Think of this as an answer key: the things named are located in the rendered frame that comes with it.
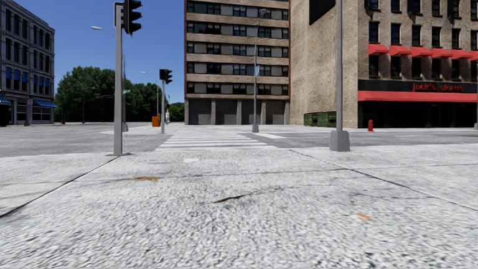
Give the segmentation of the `traffic light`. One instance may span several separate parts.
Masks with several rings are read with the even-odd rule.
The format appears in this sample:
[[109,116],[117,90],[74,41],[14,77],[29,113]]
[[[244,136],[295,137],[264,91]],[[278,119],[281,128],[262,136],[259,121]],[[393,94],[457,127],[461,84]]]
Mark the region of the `traffic light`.
[[172,82],[172,71],[166,68],[159,69],[159,79],[162,83],[162,98],[161,98],[161,133],[165,132],[166,124],[166,103],[165,103],[165,86]]
[[123,155],[123,31],[128,35],[142,28],[137,23],[141,13],[137,11],[142,6],[138,0],[123,0],[114,3],[115,16],[115,105],[113,123],[113,155]]

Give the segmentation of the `green dumpster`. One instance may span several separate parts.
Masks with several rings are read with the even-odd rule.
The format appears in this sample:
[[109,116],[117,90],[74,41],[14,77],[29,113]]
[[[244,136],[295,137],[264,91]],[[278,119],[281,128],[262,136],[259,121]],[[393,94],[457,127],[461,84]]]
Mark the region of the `green dumpster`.
[[336,112],[321,111],[304,114],[304,126],[336,127]]

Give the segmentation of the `brown banded office building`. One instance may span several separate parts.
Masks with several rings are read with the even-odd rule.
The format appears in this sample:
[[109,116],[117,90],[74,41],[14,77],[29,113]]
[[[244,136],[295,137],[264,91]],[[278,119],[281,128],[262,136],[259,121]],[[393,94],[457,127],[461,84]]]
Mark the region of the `brown banded office building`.
[[257,123],[289,123],[289,0],[185,0],[185,123],[252,125],[256,26]]

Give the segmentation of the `tan brick building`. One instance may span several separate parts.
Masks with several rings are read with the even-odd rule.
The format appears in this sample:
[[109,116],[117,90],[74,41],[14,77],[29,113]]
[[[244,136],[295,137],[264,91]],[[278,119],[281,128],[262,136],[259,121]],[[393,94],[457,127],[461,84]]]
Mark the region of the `tan brick building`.
[[[336,0],[291,0],[291,121],[336,109]],[[478,0],[342,0],[343,125],[471,127]]]

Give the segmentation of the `grey pole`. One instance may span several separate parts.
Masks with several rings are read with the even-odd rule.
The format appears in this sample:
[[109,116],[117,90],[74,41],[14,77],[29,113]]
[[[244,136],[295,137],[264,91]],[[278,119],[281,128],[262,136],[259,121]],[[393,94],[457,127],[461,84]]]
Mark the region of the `grey pole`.
[[342,1],[337,0],[337,43],[336,43],[336,129],[330,134],[331,151],[350,151],[349,133],[343,130],[343,11]]

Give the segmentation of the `trees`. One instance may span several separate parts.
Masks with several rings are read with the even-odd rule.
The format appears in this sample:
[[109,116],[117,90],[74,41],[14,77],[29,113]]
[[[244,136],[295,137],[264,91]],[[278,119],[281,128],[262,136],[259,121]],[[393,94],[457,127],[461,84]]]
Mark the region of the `trees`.
[[[151,122],[156,115],[156,84],[132,83],[126,79],[126,121]],[[55,121],[82,122],[82,101],[100,95],[114,95],[115,71],[98,67],[75,67],[63,75],[55,94]],[[159,112],[162,91],[159,87]]]

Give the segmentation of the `grey stone building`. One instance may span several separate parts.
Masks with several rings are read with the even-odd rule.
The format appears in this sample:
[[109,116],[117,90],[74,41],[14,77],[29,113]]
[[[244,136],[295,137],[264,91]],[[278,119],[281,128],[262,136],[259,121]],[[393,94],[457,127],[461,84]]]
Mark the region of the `grey stone building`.
[[0,0],[0,127],[54,122],[54,34],[13,0]]

